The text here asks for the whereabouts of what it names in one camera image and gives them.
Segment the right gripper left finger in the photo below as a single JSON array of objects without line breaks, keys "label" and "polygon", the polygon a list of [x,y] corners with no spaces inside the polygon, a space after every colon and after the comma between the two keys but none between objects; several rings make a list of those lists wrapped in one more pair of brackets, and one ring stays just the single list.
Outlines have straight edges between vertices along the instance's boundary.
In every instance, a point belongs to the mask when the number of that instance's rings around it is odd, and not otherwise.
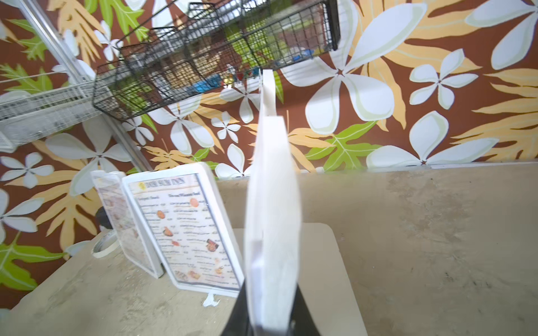
[{"label": "right gripper left finger", "polygon": [[252,326],[249,321],[247,306],[246,284],[242,285],[231,315],[221,336],[252,336]]}]

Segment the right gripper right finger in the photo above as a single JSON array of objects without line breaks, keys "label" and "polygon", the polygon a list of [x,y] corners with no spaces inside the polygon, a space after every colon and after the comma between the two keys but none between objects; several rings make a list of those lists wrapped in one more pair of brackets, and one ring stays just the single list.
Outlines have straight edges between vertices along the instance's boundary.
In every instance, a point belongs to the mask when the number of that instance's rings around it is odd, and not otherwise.
[{"label": "right gripper right finger", "polygon": [[299,286],[296,287],[289,334],[290,336],[321,336]]}]

